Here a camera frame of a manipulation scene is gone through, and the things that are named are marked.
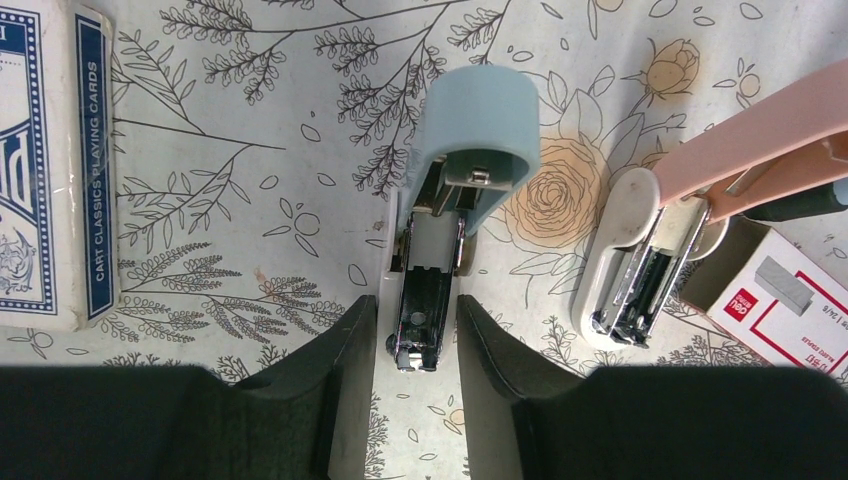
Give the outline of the blue stapler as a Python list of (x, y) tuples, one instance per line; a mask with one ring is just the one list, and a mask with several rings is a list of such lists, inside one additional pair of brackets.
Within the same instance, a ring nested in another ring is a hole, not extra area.
[(471, 65), (432, 83), (387, 215), (378, 325), (397, 370), (437, 370), (478, 230), (540, 165), (538, 90), (526, 74)]

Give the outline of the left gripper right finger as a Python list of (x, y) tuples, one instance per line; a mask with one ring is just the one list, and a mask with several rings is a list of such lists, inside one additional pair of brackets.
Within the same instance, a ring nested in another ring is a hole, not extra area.
[(847, 394), (797, 367), (601, 367), (505, 332), (470, 295), (458, 357), (475, 479), (843, 479)]

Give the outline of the pink stapler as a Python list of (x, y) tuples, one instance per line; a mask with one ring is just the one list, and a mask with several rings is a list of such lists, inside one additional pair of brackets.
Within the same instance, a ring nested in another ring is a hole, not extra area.
[(647, 346), (684, 265), (729, 219), (847, 175), (847, 64), (835, 62), (613, 184), (571, 304), (596, 350)]

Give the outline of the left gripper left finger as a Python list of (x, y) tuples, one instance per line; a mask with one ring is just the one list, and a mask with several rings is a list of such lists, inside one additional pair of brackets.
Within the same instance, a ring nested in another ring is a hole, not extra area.
[(198, 366), (5, 367), (5, 479), (361, 479), (377, 302), (229, 385)]

